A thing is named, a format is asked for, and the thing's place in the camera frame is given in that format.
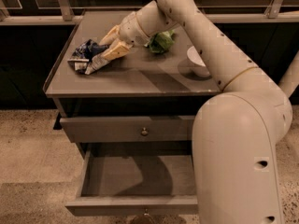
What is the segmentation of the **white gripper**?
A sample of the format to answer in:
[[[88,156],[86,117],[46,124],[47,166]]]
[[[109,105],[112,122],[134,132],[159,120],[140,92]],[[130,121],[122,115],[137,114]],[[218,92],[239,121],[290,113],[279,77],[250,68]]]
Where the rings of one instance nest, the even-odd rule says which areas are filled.
[[[119,25],[115,25],[99,42],[100,45],[110,45],[101,57],[112,61],[129,53],[133,46],[144,46],[150,38],[140,27],[135,12],[126,16]]]

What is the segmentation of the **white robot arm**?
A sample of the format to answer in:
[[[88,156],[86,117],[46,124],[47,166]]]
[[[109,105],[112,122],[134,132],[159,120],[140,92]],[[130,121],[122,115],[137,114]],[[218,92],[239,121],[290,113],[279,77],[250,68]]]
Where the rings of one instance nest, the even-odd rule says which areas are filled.
[[[276,145],[292,124],[285,92],[196,6],[155,0],[125,17],[104,40],[106,59],[180,25],[221,94],[199,109],[192,158],[200,224],[285,224]]]

